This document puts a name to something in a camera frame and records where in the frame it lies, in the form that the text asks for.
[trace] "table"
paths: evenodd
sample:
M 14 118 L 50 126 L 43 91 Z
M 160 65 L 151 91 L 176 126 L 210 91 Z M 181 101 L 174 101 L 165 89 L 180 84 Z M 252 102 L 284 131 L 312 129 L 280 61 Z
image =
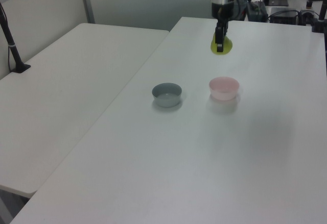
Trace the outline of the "table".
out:
M 183 17 L 12 224 L 325 223 L 323 35 L 233 21 L 216 56 L 215 26 Z M 236 99 L 210 98 L 217 76 Z M 153 103 L 163 82 L 182 104 Z
M 81 24 L 0 81 L 0 189 L 31 197 L 168 34 Z

